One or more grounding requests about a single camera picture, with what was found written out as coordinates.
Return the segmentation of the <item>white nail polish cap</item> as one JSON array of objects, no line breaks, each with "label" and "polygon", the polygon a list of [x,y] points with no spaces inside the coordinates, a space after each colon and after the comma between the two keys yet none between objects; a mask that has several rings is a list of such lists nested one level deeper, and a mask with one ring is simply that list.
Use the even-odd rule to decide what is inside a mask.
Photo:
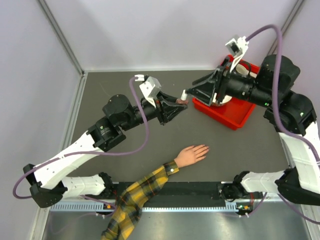
[{"label": "white nail polish cap", "polygon": [[180,96],[180,99],[181,99],[182,101],[186,101],[187,98],[188,98],[188,93],[187,93],[186,90],[184,89],[184,90],[182,91],[182,94],[181,94],[181,96]]}]

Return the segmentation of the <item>pink nail polish bottle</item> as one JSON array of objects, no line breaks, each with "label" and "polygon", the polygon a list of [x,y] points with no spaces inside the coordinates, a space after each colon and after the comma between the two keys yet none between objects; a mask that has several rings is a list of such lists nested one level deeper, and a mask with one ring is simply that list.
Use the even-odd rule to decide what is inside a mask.
[{"label": "pink nail polish bottle", "polygon": [[187,104],[189,103],[189,101],[188,101],[188,100],[182,100],[182,99],[178,98],[178,99],[176,100],[176,103],[177,103],[177,104],[187,105]]}]

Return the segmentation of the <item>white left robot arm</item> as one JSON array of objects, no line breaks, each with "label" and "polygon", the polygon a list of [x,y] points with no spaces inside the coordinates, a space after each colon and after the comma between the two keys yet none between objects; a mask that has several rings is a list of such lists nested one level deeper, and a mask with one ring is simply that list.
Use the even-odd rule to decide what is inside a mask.
[{"label": "white left robot arm", "polygon": [[159,92],[153,103],[142,98],[141,106],[133,106],[125,95],[114,95],[103,107],[105,116],[78,140],[46,161],[44,166],[28,164],[23,168],[32,199],[40,208],[75,197],[108,199],[114,185],[107,173],[87,177],[69,177],[69,173],[98,155],[112,156],[111,149],[126,139],[125,131],[152,119],[158,119],[161,125],[170,122],[187,109],[187,96],[185,92],[180,98]]}]

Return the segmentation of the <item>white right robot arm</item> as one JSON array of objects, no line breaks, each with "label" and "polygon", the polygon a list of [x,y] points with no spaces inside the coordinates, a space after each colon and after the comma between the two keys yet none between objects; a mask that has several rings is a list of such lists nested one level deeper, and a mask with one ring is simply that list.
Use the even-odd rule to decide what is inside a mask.
[{"label": "white right robot arm", "polygon": [[251,192],[281,195],[294,204],[320,204],[320,138],[312,101],[292,90],[300,68],[282,55],[264,58],[256,76],[236,71],[238,60],[227,56],[211,73],[195,80],[186,92],[207,107],[226,96],[265,108],[294,166],[283,171],[243,171],[233,180],[233,192],[245,198]]}]

